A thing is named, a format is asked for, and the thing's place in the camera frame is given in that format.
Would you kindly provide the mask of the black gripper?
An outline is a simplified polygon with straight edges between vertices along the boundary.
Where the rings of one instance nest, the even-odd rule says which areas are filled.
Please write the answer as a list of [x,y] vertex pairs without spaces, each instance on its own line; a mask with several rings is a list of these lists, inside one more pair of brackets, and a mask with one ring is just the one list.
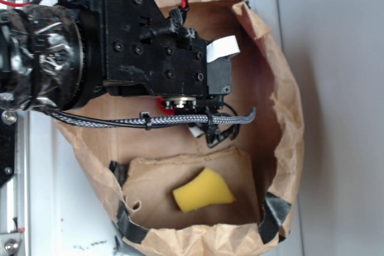
[[[233,136],[233,119],[223,112],[232,90],[233,38],[200,38],[184,25],[186,9],[164,16],[154,0],[59,0],[76,21],[84,58],[80,86],[61,108],[60,119],[83,127],[155,129],[187,124],[214,147]],[[102,94],[160,97],[173,116],[99,121],[68,116]]]

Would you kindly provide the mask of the tape-wrapped robot arm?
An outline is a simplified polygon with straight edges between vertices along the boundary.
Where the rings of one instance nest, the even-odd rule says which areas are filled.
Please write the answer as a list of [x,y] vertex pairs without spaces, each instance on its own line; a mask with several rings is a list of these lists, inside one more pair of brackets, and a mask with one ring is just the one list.
[[[35,110],[87,128],[187,124],[209,147],[239,132],[223,112],[230,56],[184,25],[188,5],[164,16],[154,0],[33,0],[1,11],[1,109]],[[104,94],[159,97],[171,116],[101,120],[70,114]]]

